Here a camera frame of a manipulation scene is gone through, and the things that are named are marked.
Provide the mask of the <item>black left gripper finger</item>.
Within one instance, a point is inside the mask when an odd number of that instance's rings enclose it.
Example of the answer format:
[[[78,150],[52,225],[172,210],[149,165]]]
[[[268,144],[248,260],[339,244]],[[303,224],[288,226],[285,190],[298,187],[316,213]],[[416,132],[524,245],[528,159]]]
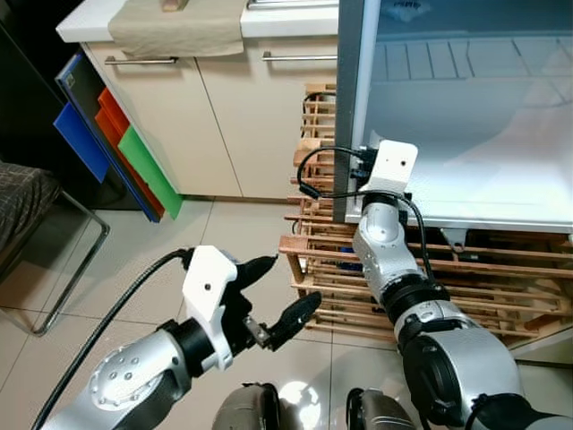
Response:
[[[245,289],[259,281],[263,275],[273,269],[275,262],[278,260],[277,255],[261,255],[247,262],[236,265],[236,287]]]
[[[265,349],[278,351],[288,340],[297,336],[318,311],[321,302],[320,292],[311,292],[288,306],[273,326],[265,329],[267,332]]]

